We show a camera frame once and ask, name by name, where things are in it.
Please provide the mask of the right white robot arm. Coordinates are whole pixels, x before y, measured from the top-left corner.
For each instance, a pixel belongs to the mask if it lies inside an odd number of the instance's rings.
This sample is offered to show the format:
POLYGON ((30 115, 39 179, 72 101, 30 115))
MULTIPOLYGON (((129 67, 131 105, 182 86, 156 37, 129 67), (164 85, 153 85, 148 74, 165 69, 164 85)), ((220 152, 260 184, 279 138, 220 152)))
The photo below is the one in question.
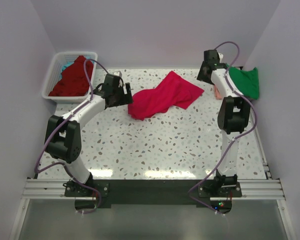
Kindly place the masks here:
POLYGON ((201 198, 242 195, 237 175, 238 135, 248 126, 251 106, 242 98, 227 65, 221 62, 222 58, 223 55, 216 49, 205 50, 197 76, 199 81, 216 87, 222 98, 217 116, 217 125, 222 135, 221 163, 213 171, 213 179, 206 179, 198 186, 198 196, 201 198))

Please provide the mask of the pink red t-shirt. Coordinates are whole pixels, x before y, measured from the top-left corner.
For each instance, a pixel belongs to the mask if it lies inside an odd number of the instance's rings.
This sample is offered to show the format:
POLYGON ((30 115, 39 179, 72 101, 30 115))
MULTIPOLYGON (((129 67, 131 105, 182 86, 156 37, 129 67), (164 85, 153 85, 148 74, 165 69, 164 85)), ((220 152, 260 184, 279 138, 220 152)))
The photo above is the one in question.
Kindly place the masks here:
POLYGON ((185 110, 203 93, 202 88, 170 71, 157 87, 135 93, 127 112, 133 119, 143 121, 155 114, 166 113, 172 106, 185 110))

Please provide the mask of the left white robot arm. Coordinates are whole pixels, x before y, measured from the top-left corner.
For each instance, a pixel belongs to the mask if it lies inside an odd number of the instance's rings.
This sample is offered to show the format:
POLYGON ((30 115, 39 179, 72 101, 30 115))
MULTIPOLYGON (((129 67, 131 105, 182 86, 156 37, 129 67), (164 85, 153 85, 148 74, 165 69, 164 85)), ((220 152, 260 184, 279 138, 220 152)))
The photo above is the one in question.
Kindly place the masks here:
POLYGON ((107 108, 132 102, 130 84, 124 83, 121 76, 108 73, 104 82, 93 90, 92 96, 72 111, 49 118, 44 152, 56 159, 70 176, 70 180, 63 185, 66 197, 99 196, 92 173, 81 159, 81 130, 92 118, 107 108))

